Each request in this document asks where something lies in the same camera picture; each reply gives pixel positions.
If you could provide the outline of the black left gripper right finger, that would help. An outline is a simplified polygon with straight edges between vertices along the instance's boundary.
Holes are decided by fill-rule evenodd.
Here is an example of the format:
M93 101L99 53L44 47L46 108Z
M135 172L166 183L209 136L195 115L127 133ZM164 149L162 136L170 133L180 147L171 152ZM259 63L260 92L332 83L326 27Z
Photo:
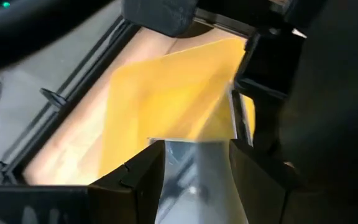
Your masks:
M229 141L229 160L248 222L281 223L288 194L302 186L295 172L241 139Z

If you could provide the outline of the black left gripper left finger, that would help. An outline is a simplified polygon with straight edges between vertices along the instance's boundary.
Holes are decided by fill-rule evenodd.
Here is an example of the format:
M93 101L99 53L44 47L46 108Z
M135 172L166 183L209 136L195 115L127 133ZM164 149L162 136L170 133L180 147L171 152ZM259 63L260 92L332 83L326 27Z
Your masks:
M88 187L90 222L155 223L164 172L165 141L158 140Z

